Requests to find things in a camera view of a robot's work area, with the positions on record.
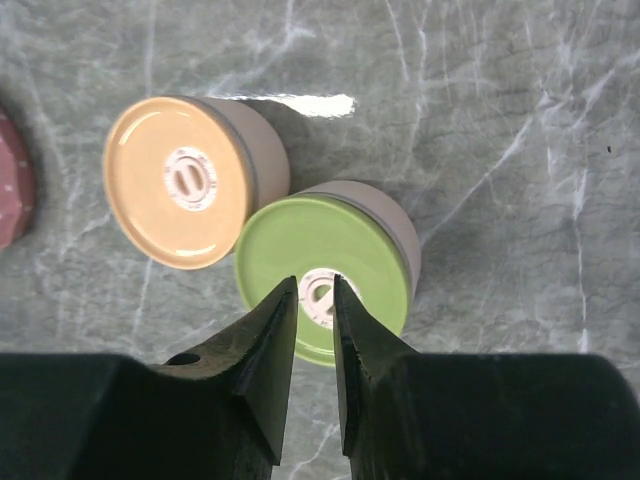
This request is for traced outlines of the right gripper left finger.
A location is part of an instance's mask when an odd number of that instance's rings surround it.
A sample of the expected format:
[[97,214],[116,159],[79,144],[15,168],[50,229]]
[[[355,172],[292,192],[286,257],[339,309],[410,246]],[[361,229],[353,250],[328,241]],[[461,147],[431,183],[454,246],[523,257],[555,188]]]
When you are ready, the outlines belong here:
[[2,477],[269,478],[282,455],[297,302],[288,277],[163,364],[3,354]]

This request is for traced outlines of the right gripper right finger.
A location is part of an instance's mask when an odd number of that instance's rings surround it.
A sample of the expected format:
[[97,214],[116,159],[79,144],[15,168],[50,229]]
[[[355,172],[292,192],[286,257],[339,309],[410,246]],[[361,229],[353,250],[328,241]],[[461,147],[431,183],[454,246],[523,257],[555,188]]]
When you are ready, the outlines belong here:
[[592,354],[421,353],[334,280],[343,454],[355,479],[635,479],[639,405]]

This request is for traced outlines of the green round lid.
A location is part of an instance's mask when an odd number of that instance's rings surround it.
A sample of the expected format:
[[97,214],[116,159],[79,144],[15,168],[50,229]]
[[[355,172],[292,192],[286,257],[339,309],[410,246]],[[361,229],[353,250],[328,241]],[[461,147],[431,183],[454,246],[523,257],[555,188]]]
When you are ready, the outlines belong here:
[[236,244],[239,292],[254,308],[281,280],[298,289],[295,354],[333,366],[333,281],[340,275],[366,310],[394,334],[412,301],[409,271],[379,222],[344,201],[295,195],[256,213]]

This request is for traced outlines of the beige round lid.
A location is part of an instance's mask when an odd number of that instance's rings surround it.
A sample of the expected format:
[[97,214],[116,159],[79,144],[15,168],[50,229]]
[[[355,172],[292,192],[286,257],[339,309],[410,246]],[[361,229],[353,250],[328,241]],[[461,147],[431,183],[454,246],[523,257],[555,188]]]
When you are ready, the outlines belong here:
[[142,100],[121,114],[105,145],[103,178],[128,239],[182,270],[226,257],[253,207],[237,129],[218,109],[178,97]]

